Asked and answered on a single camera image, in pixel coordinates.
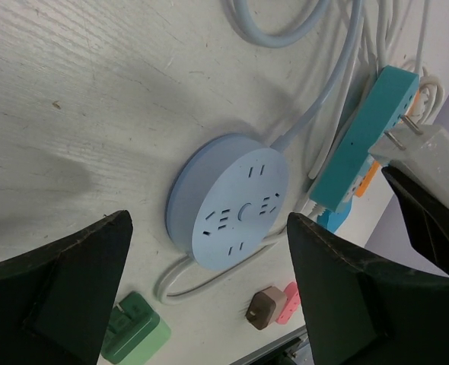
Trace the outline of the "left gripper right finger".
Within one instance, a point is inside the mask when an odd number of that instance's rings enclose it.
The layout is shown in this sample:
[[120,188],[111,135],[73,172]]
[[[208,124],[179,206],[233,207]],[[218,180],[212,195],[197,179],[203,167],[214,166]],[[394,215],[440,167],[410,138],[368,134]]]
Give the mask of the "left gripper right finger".
[[302,214],[288,245],[316,364],[449,364],[449,278],[392,262]]

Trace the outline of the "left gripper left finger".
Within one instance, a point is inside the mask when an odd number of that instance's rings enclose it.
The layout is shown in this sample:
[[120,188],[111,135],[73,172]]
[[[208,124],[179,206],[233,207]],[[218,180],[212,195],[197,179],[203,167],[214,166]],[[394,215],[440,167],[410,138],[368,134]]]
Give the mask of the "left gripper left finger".
[[0,262],[0,364],[96,364],[132,232],[116,211]]

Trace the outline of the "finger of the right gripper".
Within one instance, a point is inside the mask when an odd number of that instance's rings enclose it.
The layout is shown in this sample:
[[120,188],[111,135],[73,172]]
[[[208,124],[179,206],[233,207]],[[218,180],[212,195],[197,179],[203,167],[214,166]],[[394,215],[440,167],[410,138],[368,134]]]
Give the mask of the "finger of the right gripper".
[[411,247],[449,275],[449,209],[397,168],[381,172],[400,204]]

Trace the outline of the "white charger plug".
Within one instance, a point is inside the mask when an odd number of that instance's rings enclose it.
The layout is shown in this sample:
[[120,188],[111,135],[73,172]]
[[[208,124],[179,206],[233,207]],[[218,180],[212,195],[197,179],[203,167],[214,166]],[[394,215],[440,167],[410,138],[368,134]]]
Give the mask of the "white charger plug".
[[402,116],[368,153],[382,166],[400,170],[449,209],[449,133],[442,126],[416,124]]

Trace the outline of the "green charger plug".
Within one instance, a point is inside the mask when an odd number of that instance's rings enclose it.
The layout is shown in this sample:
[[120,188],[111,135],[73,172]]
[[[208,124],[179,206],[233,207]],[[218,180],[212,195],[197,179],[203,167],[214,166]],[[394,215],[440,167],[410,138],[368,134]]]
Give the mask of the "green charger plug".
[[111,364],[145,364],[170,336],[168,324],[133,291],[113,307],[100,354]]

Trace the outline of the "round light blue power strip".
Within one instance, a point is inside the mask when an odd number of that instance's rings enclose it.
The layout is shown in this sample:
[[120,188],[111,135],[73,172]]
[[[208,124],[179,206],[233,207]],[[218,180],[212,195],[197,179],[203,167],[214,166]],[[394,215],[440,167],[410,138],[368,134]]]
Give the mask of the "round light blue power strip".
[[165,224],[173,244],[203,268],[250,257],[275,223],[288,189],[282,153],[242,134],[202,146],[170,191]]

